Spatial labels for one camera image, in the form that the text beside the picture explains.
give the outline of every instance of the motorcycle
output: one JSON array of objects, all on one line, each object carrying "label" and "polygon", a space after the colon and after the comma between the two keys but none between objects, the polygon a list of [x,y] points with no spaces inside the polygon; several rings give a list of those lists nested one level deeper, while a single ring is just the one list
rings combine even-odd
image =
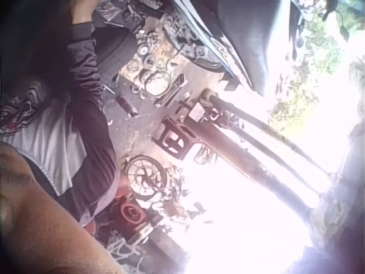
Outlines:
[{"label": "motorcycle", "polygon": [[[211,72],[228,72],[229,86],[241,84],[264,98],[275,97],[281,65],[305,44],[308,6],[300,0],[134,0],[163,24],[172,46]],[[328,12],[336,5],[328,4]]]}]

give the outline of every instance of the wheel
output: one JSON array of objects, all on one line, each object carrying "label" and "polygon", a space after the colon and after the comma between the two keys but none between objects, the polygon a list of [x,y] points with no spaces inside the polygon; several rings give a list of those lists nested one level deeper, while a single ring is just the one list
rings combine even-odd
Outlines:
[{"label": "wheel", "polygon": [[[176,45],[172,42],[170,36],[168,35],[168,33],[164,31],[165,37],[167,39],[167,41],[173,46],[173,48],[177,51],[179,51],[180,49],[178,49],[176,47]],[[209,61],[205,60],[205,59],[193,59],[189,56],[186,56],[184,54],[181,54],[182,56],[184,56],[187,60],[189,60],[190,62],[192,62],[193,64],[195,64],[196,66],[204,69],[204,70],[208,70],[210,72],[213,73],[223,73],[225,72],[225,68],[221,63],[210,63]]]},{"label": "wheel", "polygon": [[164,167],[156,159],[139,155],[132,158],[124,168],[131,182],[131,190],[136,199],[148,201],[167,186],[167,174]]}]

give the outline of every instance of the concrete floor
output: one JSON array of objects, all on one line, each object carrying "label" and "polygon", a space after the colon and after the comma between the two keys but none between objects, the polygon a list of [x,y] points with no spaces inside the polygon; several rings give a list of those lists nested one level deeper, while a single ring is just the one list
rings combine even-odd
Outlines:
[{"label": "concrete floor", "polygon": [[[182,73],[186,75],[189,82],[175,97],[175,101],[182,100],[186,92],[190,92],[192,99],[197,98],[205,88],[217,86],[222,77],[221,74],[208,72],[191,63],[184,68]],[[122,164],[129,156],[139,154],[153,156],[162,163],[168,162],[170,156],[159,149],[151,141],[151,137],[159,137],[161,120],[173,114],[176,107],[171,104],[170,108],[154,108],[154,98],[147,97],[146,100],[141,100],[138,95],[131,93],[130,85],[122,79],[119,88],[114,90],[131,102],[141,115],[139,118],[129,118],[127,113],[113,100],[115,96],[106,95],[105,112],[108,120],[112,120],[109,131],[119,163]]]}]

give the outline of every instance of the motorcycle wheel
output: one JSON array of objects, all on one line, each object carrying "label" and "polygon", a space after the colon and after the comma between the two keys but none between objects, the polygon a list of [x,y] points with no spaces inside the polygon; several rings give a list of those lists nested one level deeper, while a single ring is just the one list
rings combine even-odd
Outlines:
[{"label": "motorcycle wheel", "polygon": [[154,175],[153,174],[153,167],[155,167],[155,170],[157,171],[157,173],[160,174],[159,181],[156,183],[157,186],[160,187],[160,188],[161,187],[166,187],[167,186],[166,171],[165,171],[164,167],[160,164],[160,162],[157,161],[156,159],[152,158],[152,157],[149,157],[149,156],[146,156],[146,155],[139,155],[139,156],[133,157],[127,163],[127,165],[124,168],[124,172],[125,172],[126,176],[128,177],[128,179],[130,181],[131,190],[134,193],[136,199],[137,200],[142,200],[142,201],[145,201],[145,202],[150,200],[151,198],[153,198],[158,193],[158,191],[156,189],[152,188],[152,187],[149,187],[150,190],[152,191],[152,193],[150,193],[150,194],[149,193],[141,194],[139,191],[136,191],[133,188],[133,183],[134,183],[134,181],[136,181],[136,184],[140,186],[140,189],[141,189],[141,187],[146,189],[146,187],[143,185],[144,182],[139,182],[137,180],[137,177],[142,175],[142,174],[139,173],[142,169],[143,169],[142,170],[143,173],[147,173],[147,171],[146,171],[147,167],[149,167],[149,170],[151,170],[152,175]]},{"label": "motorcycle wheel", "polygon": [[[180,49],[178,49],[176,47],[176,45],[172,42],[172,40],[170,39],[170,36],[167,34],[167,32],[165,30],[163,30],[164,32],[164,35],[167,39],[167,41],[170,43],[170,45],[177,51],[179,51]],[[209,63],[208,61],[204,60],[204,59],[193,59],[193,58],[190,58],[184,54],[181,54],[183,57],[185,57],[187,60],[189,60],[191,63],[193,63],[194,65],[204,69],[204,70],[208,70],[212,73],[223,73],[225,72],[225,68],[224,66],[220,63],[220,64],[216,64],[216,65],[213,65],[211,63]]]}]

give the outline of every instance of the tire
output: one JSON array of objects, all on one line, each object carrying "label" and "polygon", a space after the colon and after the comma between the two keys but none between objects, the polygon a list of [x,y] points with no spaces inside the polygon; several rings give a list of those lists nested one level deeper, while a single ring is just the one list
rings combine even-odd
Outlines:
[{"label": "tire", "polygon": [[[166,33],[166,31],[165,30],[163,30],[163,32],[164,32],[164,35],[165,35],[165,37],[166,37],[166,39],[167,39],[167,41],[170,43],[170,45],[175,49],[175,50],[177,50],[177,51],[179,51],[179,49],[175,46],[175,44],[171,41],[171,39],[170,39],[170,36]],[[196,65],[196,66],[198,66],[198,67],[200,67],[200,68],[202,68],[202,69],[204,69],[204,70],[208,70],[208,71],[210,71],[210,72],[212,72],[212,73],[223,73],[223,72],[225,72],[226,71],[226,69],[224,68],[224,66],[223,65],[221,65],[220,67],[218,67],[218,68],[212,68],[212,67],[207,67],[207,66],[205,66],[204,64],[202,64],[202,63],[198,63],[198,62],[196,62],[196,60],[195,59],[192,59],[192,58],[190,58],[190,57],[188,57],[188,56],[185,56],[185,55],[183,55],[182,54],[182,56],[183,57],[185,57],[187,60],[189,60],[191,63],[193,63],[194,65]]]},{"label": "tire", "polygon": [[[131,169],[131,167],[133,166],[134,163],[141,161],[141,160],[146,161],[157,168],[157,170],[161,174],[161,186],[166,187],[167,186],[167,174],[166,174],[164,167],[160,164],[159,161],[157,161],[156,159],[154,159],[152,157],[146,156],[146,155],[139,155],[139,156],[133,157],[127,163],[127,165],[124,167],[124,172],[125,172],[126,176],[129,178],[130,175],[129,175],[128,171]],[[145,202],[148,201],[149,199],[153,198],[155,196],[155,194],[157,193],[157,191],[156,191],[154,194],[151,194],[151,195],[141,195],[138,192],[135,192],[132,187],[131,187],[131,190],[135,194],[136,199],[142,200]]]}]

